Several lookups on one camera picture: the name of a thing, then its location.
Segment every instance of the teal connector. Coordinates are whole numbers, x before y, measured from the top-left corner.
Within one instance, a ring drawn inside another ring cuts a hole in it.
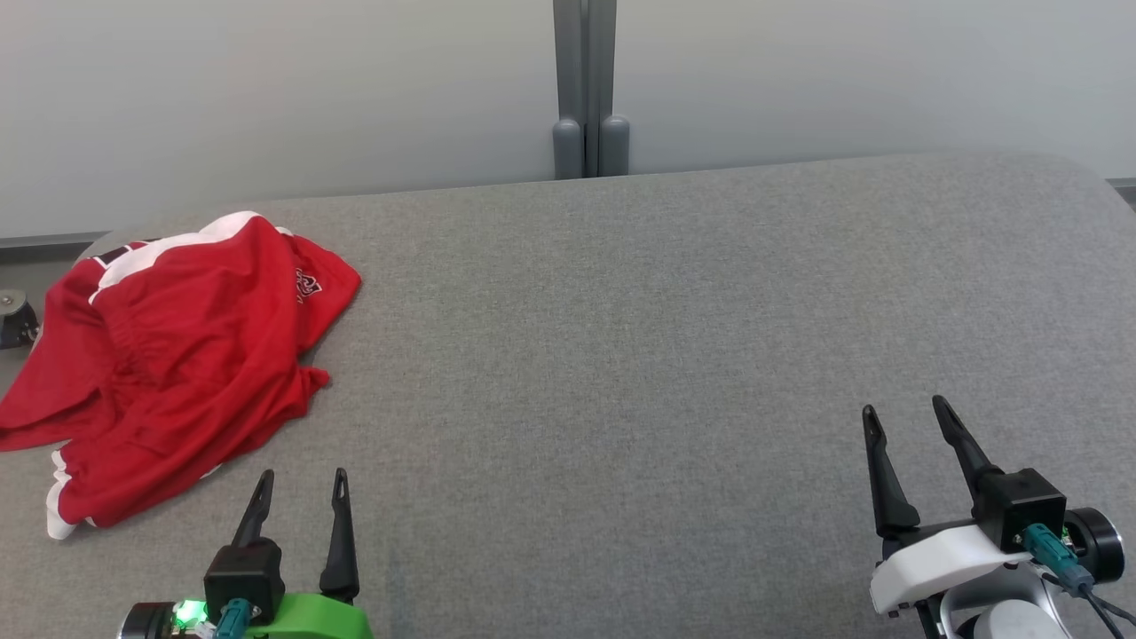
[[[252,604],[248,599],[233,599],[222,612],[216,639],[241,639],[252,621]]]
[[[1085,566],[1077,561],[1077,555],[1061,542],[1045,524],[1030,524],[1021,532],[1021,545],[1042,563],[1053,571],[1061,586],[1075,597],[1083,597],[1084,591],[1092,590],[1096,580]]]

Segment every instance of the white plastic part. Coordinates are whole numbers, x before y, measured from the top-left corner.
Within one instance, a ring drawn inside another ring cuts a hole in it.
[[[871,574],[877,613],[894,611],[977,579],[1002,564],[1029,559],[1029,553],[1003,553],[977,525],[950,528],[888,557]]]
[[[1042,608],[1008,599],[978,617],[975,639],[1067,639],[1064,630]]]

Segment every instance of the red garment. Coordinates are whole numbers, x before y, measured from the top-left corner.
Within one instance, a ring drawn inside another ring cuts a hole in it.
[[[359,275],[252,211],[84,259],[0,403],[0,450],[52,454],[48,533],[108,526],[174,497],[308,412],[300,366]]]

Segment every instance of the gray floor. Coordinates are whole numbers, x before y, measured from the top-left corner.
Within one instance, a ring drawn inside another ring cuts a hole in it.
[[[48,289],[67,273],[73,263],[74,259],[0,263],[0,289],[19,289],[26,292],[32,308],[43,320],[43,298]],[[0,389],[7,390],[11,385],[28,352],[31,349],[27,348],[0,350]]]

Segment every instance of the green plastic part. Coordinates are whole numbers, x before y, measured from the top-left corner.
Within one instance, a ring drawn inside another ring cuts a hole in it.
[[[253,625],[244,639],[375,639],[367,615],[354,606],[323,595],[284,595],[276,619]]]

